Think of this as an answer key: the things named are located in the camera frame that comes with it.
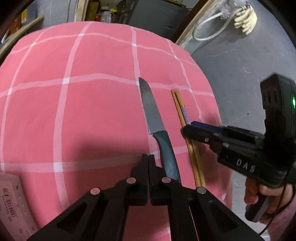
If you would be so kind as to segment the person's right hand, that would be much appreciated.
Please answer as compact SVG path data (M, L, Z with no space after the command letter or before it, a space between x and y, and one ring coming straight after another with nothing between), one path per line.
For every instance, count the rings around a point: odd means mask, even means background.
M245 203L247 205L256 204L259 199L259 193L263 196L271 197L271 201L266 210L268 214L274 213L278 205L279 208L281 208L293 199L293 187L291 184L287 185L285 192L283 193L283 187L271 189L264 186L263 184L259 184L257 181L251 178L247 178L245 181Z

